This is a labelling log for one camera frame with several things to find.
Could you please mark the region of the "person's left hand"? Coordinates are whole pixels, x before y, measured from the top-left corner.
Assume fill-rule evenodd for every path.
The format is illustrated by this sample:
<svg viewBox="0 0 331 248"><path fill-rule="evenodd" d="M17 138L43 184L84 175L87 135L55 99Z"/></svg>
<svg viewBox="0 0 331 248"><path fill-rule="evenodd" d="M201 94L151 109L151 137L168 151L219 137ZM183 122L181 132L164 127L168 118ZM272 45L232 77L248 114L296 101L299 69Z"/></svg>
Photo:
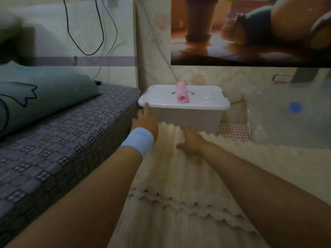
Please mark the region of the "person's left hand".
<svg viewBox="0 0 331 248"><path fill-rule="evenodd" d="M131 132L138 128L145 129L152 134L153 142L155 143L159 135L159 126L156 114L152 111L152 109L151 112L154 114L154 117L141 117L141 109L139 109L137 118L132 119Z"/></svg>

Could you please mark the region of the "person's right hand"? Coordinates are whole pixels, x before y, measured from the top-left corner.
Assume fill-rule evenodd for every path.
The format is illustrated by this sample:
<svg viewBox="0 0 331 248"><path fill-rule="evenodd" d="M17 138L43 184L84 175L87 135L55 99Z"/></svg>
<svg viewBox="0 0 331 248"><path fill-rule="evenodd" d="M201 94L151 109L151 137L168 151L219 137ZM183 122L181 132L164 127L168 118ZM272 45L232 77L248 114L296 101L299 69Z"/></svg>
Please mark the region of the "person's right hand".
<svg viewBox="0 0 331 248"><path fill-rule="evenodd" d="M187 155L203 157L204 149L208 145L206 141L194 127L181 126L180 129L184 134L184 141L189 148L182 150Z"/></svg>

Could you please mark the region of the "cream pleated cloth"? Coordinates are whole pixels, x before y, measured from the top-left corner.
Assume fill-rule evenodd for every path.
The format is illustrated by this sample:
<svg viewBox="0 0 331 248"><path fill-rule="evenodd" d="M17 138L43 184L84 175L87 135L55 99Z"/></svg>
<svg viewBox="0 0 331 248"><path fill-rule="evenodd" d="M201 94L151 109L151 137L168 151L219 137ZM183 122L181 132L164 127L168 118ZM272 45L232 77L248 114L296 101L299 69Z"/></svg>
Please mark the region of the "cream pleated cloth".
<svg viewBox="0 0 331 248"><path fill-rule="evenodd" d="M200 134L331 204L331 149ZM182 140L179 127L159 124L107 248L270 248L213 169L176 149Z"/></svg>

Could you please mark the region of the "person's right forearm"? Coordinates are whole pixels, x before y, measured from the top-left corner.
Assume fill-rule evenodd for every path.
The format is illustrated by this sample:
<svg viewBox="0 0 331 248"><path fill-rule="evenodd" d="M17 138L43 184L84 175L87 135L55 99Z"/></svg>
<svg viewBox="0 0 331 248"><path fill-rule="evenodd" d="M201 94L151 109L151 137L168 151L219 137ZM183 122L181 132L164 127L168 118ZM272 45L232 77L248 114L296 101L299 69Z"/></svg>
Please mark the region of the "person's right forearm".
<svg viewBox="0 0 331 248"><path fill-rule="evenodd" d="M331 206L221 147L200 155L272 248L331 248Z"/></svg>

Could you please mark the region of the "person's left forearm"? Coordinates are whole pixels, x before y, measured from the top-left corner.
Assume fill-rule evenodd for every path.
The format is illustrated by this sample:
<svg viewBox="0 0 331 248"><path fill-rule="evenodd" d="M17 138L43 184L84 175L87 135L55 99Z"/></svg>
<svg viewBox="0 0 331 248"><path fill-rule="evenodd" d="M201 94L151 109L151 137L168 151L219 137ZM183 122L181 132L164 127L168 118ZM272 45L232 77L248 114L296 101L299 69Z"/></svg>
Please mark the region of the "person's left forearm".
<svg viewBox="0 0 331 248"><path fill-rule="evenodd" d="M5 248L107 248L141 163L121 146Z"/></svg>

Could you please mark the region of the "light blue wristband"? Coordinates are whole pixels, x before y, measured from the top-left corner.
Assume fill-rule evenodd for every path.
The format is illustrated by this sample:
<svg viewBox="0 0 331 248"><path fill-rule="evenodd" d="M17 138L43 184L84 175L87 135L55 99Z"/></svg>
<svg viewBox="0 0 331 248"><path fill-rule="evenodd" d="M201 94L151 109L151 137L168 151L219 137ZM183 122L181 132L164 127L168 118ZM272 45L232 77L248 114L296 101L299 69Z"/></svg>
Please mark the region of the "light blue wristband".
<svg viewBox="0 0 331 248"><path fill-rule="evenodd" d="M135 128L133 129L127 138L122 142L121 146L130 146L138 150L144 159L154 144L153 134L145 128Z"/></svg>

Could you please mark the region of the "pink rolled tube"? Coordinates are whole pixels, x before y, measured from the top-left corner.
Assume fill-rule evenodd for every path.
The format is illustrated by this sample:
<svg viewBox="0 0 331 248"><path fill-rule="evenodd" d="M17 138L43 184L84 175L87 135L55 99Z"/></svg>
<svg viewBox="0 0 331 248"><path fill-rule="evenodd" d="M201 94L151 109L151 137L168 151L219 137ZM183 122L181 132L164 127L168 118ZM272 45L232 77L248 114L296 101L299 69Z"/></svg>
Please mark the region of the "pink rolled tube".
<svg viewBox="0 0 331 248"><path fill-rule="evenodd" d="M187 81L180 80L176 84L177 102L181 104L189 103L189 95L187 91Z"/></svg>

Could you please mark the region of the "white plastic storage box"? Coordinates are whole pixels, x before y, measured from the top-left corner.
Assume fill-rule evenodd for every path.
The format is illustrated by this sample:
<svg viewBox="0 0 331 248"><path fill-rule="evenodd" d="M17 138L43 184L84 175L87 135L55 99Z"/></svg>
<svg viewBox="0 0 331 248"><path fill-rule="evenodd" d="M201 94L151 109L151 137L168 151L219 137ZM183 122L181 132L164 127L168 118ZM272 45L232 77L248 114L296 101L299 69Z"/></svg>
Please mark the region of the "white plastic storage box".
<svg viewBox="0 0 331 248"><path fill-rule="evenodd" d="M230 102L218 86L187 86L188 103L177 101L175 85L152 85L139 98L149 104L160 123L193 126L199 132L216 134Z"/></svg>

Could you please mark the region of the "blue-grey patterned mattress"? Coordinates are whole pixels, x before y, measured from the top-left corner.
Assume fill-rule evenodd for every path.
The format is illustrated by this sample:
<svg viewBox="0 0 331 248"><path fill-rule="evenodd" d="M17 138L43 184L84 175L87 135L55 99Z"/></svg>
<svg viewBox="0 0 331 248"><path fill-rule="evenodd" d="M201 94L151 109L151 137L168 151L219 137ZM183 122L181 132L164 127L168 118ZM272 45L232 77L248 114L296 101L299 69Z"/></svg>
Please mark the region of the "blue-grey patterned mattress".
<svg viewBox="0 0 331 248"><path fill-rule="evenodd" d="M141 91L110 84L98 88L101 95L0 141L0 248L126 139Z"/></svg>

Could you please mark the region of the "teal pillow with black outline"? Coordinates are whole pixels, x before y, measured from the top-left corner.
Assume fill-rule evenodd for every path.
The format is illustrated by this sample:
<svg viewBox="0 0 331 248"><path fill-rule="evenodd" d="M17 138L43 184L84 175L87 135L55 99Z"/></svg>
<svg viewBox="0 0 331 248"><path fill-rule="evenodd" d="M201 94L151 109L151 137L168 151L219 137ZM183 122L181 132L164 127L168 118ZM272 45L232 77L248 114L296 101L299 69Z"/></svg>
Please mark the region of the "teal pillow with black outline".
<svg viewBox="0 0 331 248"><path fill-rule="evenodd" d="M88 76L62 67L0 66L0 138L100 94Z"/></svg>

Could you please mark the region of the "clear plastic container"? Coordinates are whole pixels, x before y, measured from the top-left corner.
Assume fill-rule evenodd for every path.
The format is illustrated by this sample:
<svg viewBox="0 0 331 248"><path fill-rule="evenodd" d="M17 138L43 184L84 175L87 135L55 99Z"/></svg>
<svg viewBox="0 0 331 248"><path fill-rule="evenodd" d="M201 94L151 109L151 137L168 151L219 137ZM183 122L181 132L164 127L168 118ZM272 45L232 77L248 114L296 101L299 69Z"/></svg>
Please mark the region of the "clear plastic container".
<svg viewBox="0 0 331 248"><path fill-rule="evenodd" d="M271 84L243 89L252 142L331 149L331 69L322 81L313 80L317 71L299 68L288 83L276 75ZM302 111L291 113L290 102Z"/></svg>

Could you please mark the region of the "blue round cap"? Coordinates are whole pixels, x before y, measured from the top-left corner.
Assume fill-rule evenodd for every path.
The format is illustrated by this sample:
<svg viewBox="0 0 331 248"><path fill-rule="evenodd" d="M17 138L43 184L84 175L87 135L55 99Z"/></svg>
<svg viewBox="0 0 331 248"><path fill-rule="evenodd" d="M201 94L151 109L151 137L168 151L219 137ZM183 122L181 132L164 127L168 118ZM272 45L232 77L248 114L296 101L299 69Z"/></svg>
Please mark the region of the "blue round cap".
<svg viewBox="0 0 331 248"><path fill-rule="evenodd" d="M302 111L302 109L303 109L303 106L299 102L290 102L288 105L288 110L294 114L300 113Z"/></svg>

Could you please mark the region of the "large wall picture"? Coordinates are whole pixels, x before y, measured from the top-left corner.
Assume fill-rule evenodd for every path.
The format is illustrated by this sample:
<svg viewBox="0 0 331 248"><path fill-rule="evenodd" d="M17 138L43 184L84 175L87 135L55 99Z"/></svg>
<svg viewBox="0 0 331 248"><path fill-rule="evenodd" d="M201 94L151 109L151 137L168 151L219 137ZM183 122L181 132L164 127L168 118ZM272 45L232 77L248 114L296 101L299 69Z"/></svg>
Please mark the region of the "large wall picture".
<svg viewBox="0 0 331 248"><path fill-rule="evenodd" d="M331 0L172 0L171 65L331 68Z"/></svg>

